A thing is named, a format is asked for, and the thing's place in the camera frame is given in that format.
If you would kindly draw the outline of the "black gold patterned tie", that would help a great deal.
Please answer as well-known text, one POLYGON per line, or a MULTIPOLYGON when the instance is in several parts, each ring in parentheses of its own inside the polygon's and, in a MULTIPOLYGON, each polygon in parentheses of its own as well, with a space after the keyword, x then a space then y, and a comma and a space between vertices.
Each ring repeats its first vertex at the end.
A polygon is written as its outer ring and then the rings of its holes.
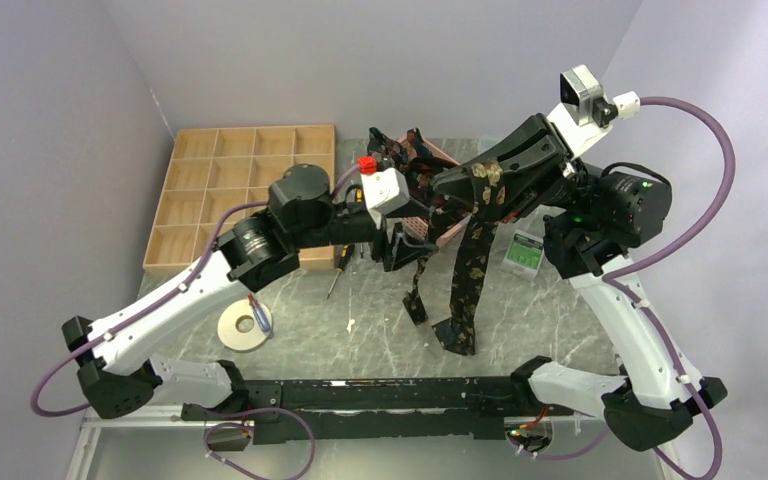
POLYGON ((467 168, 467 174, 473 198, 467 203, 450 199, 435 205, 426 235, 433 242, 456 223, 469 219, 453 268, 450 316, 432 326, 441 347, 462 356, 476 353, 474 317, 506 200, 503 168, 497 159, 475 163, 467 168))

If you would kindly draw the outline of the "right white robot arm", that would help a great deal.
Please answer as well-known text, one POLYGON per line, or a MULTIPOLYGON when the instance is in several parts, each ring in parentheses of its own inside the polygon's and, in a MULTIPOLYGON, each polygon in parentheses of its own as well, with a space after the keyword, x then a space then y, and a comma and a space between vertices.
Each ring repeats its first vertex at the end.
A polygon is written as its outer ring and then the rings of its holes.
POLYGON ((626 446, 646 451, 675 439, 697 416, 709 418, 727 394, 679 351, 645 298, 629 252, 658 235, 672 202, 663 176, 638 164, 604 168, 582 155, 610 130, 608 121, 572 120, 564 110, 535 115, 483 155, 431 182, 446 198, 434 227, 470 217, 457 254, 450 314, 436 323, 441 346, 471 355, 475 315, 497 227, 539 206, 544 252, 596 314, 620 359, 617 375, 599 375, 535 357, 511 376, 511 401, 534 415, 555 404, 602 419, 626 446))

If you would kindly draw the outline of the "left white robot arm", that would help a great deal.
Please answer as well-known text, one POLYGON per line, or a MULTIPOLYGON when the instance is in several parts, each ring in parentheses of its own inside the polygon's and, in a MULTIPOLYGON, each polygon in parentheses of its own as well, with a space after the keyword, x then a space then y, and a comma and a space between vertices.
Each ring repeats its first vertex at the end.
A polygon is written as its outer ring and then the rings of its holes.
POLYGON ((388 271, 436 251, 435 244, 386 225, 386 214, 409 200, 397 170, 362 181, 363 204, 336 202, 322 168, 295 165, 270 186, 264 208, 249 205, 248 216, 232 227, 219 223, 201 256, 165 284, 105 318, 67 321, 63 335, 90 407, 104 419, 152 401, 197 405, 224 420, 239 417, 249 393, 232 362, 176 361, 160 356, 159 346, 210 310, 295 271, 303 249, 366 243, 388 271))

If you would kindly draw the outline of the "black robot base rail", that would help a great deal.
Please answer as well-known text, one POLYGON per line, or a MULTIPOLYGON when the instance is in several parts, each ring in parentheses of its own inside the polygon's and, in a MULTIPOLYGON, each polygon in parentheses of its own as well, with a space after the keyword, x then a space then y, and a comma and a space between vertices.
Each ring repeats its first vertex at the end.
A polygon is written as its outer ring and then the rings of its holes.
POLYGON ((519 421, 569 414, 529 397, 507 376, 252 380, 246 404, 186 404, 187 422, 242 420, 257 445, 291 440, 467 436, 502 440, 519 421))

